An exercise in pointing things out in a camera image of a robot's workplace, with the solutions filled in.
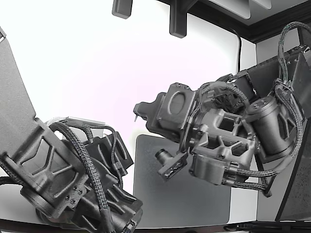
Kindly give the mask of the black blade gripper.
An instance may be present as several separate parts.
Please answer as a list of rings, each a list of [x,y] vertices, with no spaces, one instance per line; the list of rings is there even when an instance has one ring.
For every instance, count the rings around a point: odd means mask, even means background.
[[[170,85],[167,93],[159,93],[156,100],[137,103],[133,109],[137,117],[146,120],[149,132],[179,143],[180,133],[171,129],[183,129],[194,104],[196,92],[181,83]]]

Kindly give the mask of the black clamp gripper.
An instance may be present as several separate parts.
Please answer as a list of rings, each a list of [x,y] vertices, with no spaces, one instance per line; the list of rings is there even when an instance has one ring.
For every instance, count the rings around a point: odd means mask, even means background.
[[[96,123],[96,122],[89,122],[89,121],[76,121],[70,120],[69,126],[76,127],[76,128],[100,128],[106,126],[106,124]],[[115,148],[115,162],[119,166],[119,172],[121,176],[125,176],[127,174],[127,169],[134,164],[119,132],[116,132],[117,142]],[[111,160],[111,148],[113,143],[113,135],[110,134],[106,137],[100,138],[95,137],[93,141],[90,142],[89,140],[86,141],[86,149],[89,155],[101,163],[105,167],[109,169],[109,171],[117,176],[117,172],[113,168],[113,163]]]

